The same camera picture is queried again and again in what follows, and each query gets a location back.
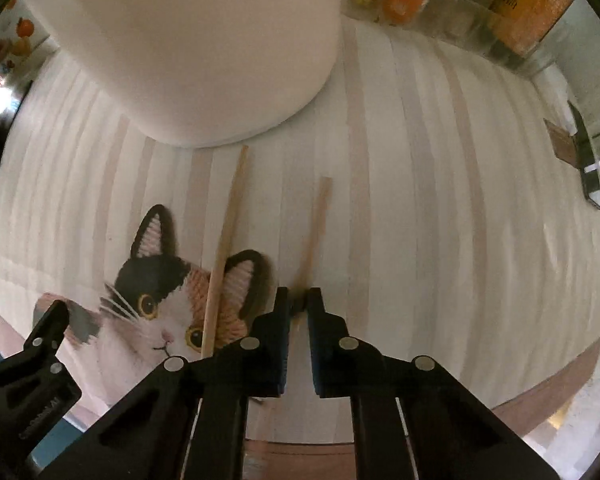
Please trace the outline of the striped cat print placemat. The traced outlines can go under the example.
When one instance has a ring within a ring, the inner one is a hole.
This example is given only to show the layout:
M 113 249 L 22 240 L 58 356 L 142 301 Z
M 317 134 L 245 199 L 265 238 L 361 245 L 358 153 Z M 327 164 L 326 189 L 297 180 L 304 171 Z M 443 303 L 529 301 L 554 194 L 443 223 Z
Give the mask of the striped cat print placemat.
M 325 88 L 252 139 L 235 249 L 288 285 L 320 177 L 325 306 L 386 356 L 428 354 L 526 434 L 600 356 L 600 210 L 554 153 L 535 86 L 480 56 L 348 18 Z M 0 168 L 0 352 L 46 292 L 94 309 L 143 215 L 212 265 L 238 147 L 144 136 L 68 54 L 43 66 Z

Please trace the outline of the wooden chopstick on mat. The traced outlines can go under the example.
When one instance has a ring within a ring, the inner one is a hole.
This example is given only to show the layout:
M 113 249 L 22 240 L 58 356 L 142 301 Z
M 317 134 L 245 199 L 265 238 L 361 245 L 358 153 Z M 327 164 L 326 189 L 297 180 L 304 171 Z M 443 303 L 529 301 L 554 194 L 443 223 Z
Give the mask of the wooden chopstick on mat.
M 248 162 L 249 146 L 240 148 L 230 192 L 227 197 L 222 229 L 216 244 L 214 263 L 209 278 L 206 307 L 204 308 L 204 328 L 202 329 L 201 357 L 203 359 L 213 356 L 215 348 L 216 326 L 220 310 L 221 294 L 223 289 L 224 269 L 226 259 L 230 255 L 232 240 L 238 216 L 242 189 L 244 188 L 245 174 Z

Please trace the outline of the orange snack box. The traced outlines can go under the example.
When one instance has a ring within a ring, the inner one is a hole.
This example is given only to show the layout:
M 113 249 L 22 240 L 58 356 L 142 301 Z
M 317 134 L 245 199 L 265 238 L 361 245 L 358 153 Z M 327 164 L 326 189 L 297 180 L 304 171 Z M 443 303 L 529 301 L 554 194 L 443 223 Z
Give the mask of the orange snack box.
M 507 50 L 525 58 L 571 3 L 573 0 L 493 0 L 491 32 Z

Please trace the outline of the clear plastic storage tray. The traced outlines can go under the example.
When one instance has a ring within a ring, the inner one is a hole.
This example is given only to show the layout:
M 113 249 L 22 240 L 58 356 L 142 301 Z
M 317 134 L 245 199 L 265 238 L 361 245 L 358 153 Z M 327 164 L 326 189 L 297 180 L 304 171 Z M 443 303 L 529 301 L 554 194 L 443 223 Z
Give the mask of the clear plastic storage tray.
M 351 18 L 414 30 L 477 53 L 527 76 L 550 64 L 552 56 L 548 53 L 547 37 L 560 19 L 540 43 L 525 58 L 521 58 L 507 50 L 492 34 L 489 25 L 493 16 L 490 11 L 492 2 L 493 0 L 426 0 L 416 16 L 403 25 L 391 24 L 385 18 L 385 0 L 373 0 L 369 6 L 359 6 L 354 0 L 343 0 L 342 8 Z

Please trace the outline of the fruit picture box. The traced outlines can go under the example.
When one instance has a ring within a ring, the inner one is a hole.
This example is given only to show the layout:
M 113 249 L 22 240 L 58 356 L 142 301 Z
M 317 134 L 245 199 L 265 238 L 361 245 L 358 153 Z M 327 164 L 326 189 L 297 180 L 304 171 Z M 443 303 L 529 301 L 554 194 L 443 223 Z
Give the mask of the fruit picture box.
M 0 14 L 0 84 L 48 36 L 24 0 L 9 0 Z

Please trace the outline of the wooden chopstick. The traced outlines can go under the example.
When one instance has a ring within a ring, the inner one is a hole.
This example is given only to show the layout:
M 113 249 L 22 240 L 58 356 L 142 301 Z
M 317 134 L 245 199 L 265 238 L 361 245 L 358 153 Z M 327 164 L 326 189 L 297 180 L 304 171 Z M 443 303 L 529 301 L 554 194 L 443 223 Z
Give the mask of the wooden chopstick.
M 202 329 L 201 357 L 203 359 L 213 356 L 215 348 L 216 326 L 220 310 L 221 294 L 223 289 L 224 269 L 226 259 L 230 255 L 232 240 L 238 216 L 242 189 L 244 188 L 245 174 L 248 162 L 249 146 L 240 148 L 230 192 L 227 197 L 222 229 L 216 244 L 214 263 L 209 278 L 206 307 L 204 308 L 204 328 Z
M 292 316 L 298 315 L 304 309 L 303 296 L 310 288 L 312 282 L 315 260 L 325 231 L 330 196 L 332 196 L 332 178 L 320 177 L 320 180 L 318 180 L 317 196 L 312 208 L 309 235 L 303 247 L 298 272 L 290 288 L 290 312 Z

